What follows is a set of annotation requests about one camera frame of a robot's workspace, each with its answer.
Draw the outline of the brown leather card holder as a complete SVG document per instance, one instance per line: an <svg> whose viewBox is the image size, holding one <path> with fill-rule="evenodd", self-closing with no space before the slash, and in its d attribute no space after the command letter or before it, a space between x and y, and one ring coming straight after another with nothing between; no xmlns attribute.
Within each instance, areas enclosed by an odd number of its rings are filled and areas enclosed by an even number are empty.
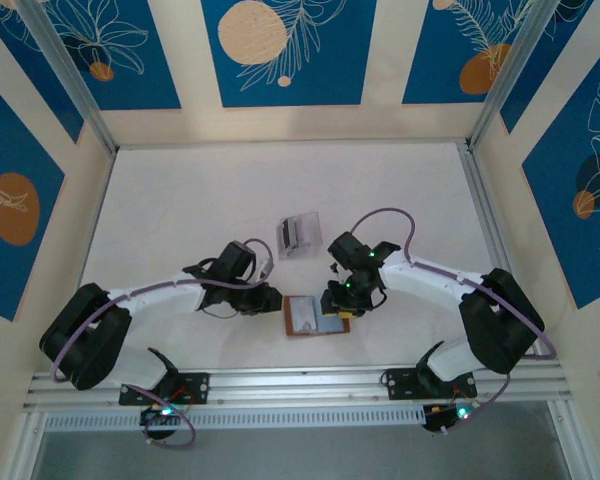
<svg viewBox="0 0 600 480"><path fill-rule="evenodd" d="M315 313L316 327L311 332L294 332L290 312L290 300L293 297L311 297ZM283 298L283 315L286 335L289 337L310 337L346 334L350 332L349 321L343 321L337 315L324 316L320 311L320 301L315 296L286 296Z"/></svg>

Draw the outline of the white credit card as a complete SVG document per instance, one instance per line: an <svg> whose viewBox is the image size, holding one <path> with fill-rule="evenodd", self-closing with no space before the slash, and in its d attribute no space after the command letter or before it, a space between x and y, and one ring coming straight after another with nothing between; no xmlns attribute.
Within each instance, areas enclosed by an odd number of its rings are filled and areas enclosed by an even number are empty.
<svg viewBox="0 0 600 480"><path fill-rule="evenodd" d="M290 300L290 312L294 332L311 332L315 329L315 313L311 297L293 297Z"/></svg>

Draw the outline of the clear acrylic card box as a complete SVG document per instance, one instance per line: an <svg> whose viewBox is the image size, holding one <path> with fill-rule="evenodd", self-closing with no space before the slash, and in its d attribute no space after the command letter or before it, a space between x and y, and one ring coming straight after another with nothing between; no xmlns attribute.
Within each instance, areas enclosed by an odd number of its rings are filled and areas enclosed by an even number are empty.
<svg viewBox="0 0 600 480"><path fill-rule="evenodd" d="M296 233L296 247L287 252L280 252L278 249L277 228L284 219L293 221ZM283 218L276 227L276 241L278 258L280 260L300 260L315 257L323 245L319 215L317 212L310 212L301 215Z"/></svg>

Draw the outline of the right controller board green light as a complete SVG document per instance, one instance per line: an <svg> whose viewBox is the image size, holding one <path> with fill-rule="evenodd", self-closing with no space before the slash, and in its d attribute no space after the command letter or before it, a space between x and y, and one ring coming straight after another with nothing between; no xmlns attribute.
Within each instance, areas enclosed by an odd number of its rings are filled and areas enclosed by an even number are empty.
<svg viewBox="0 0 600 480"><path fill-rule="evenodd" d="M425 405L423 428L431 433L446 433L467 420L477 409L476 404Z"/></svg>

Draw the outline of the controller board green light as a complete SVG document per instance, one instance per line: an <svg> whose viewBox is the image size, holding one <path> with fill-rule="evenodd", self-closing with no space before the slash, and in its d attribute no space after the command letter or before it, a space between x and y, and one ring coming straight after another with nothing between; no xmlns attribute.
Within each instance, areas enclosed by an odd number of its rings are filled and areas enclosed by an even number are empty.
<svg viewBox="0 0 600 480"><path fill-rule="evenodd" d="M477 409L476 404L425 405L423 428L431 433L446 433L467 420Z"/></svg>
<svg viewBox="0 0 600 480"><path fill-rule="evenodd" d="M140 413L139 424L141 427L175 427L181 423L180 417L171 406L153 404Z"/></svg>

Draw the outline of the left controller board green light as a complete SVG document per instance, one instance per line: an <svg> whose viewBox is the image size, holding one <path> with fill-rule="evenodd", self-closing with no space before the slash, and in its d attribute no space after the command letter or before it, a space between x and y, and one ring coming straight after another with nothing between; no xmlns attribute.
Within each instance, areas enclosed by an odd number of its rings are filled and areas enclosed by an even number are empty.
<svg viewBox="0 0 600 480"><path fill-rule="evenodd" d="M153 404L140 413L139 424L141 427L175 427L181 423L180 417L171 406Z"/></svg>

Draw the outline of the grey metal panel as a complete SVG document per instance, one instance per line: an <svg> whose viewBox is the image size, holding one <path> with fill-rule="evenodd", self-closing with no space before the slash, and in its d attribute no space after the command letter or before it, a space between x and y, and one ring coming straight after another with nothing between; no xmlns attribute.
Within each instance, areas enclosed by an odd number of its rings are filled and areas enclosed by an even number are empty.
<svg viewBox="0 0 600 480"><path fill-rule="evenodd" d="M210 430L168 451L137 433L50 433L32 480L571 480L551 439L413 427Z"/></svg>

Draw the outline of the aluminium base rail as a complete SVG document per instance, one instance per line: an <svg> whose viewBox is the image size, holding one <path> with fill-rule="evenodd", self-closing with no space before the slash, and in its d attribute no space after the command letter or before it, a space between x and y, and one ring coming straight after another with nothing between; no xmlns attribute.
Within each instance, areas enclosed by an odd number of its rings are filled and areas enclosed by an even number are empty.
<svg viewBox="0 0 600 480"><path fill-rule="evenodd" d="M202 388L207 406L220 408L385 405L388 388L381 384L385 366L211 369ZM78 391L54 383L47 374L33 376L25 395L25 412L118 409L120 387L105 381ZM567 401L571 388L557 361L523 361L511 373L499 397L506 402Z"/></svg>

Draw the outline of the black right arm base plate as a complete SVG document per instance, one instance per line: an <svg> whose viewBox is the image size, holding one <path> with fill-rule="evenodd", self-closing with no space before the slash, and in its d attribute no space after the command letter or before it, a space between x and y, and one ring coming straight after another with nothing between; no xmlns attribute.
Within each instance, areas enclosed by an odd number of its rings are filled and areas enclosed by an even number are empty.
<svg viewBox="0 0 600 480"><path fill-rule="evenodd" d="M381 374L380 382L387 389L390 400L451 400L458 396L477 396L475 379L471 373L444 381L427 367L391 368Z"/></svg>

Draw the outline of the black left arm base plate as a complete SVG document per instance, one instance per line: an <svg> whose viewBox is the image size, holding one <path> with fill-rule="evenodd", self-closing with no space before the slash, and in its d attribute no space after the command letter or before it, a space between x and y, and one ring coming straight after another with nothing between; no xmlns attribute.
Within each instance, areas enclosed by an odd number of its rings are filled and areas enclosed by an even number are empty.
<svg viewBox="0 0 600 480"><path fill-rule="evenodd" d="M176 405L196 405L207 403L209 393L209 373L168 374L151 390L161 399ZM122 406L149 406L153 400L129 386L119 392L118 404Z"/></svg>

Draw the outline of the aluminium table side rail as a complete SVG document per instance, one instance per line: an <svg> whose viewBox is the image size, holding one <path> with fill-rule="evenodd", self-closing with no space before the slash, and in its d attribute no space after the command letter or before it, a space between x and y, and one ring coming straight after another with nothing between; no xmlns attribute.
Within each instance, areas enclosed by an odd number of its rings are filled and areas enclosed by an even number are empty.
<svg viewBox="0 0 600 480"><path fill-rule="evenodd" d="M469 282L460 312L472 352L489 370L510 373L531 351L544 322L507 270L510 262L480 168L467 145L457 145L493 267Z"/></svg>

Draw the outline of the aluminium frame post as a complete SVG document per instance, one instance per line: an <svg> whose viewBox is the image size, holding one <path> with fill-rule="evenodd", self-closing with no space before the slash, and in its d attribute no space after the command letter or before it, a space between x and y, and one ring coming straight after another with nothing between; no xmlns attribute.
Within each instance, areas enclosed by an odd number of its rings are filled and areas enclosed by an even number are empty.
<svg viewBox="0 0 600 480"><path fill-rule="evenodd" d="M534 0L466 140L474 154L519 79L560 0Z"/></svg>
<svg viewBox="0 0 600 480"><path fill-rule="evenodd" d="M111 159L119 149L101 110L66 50L51 20L36 0L13 0L16 10L40 48L56 78L83 120Z"/></svg>

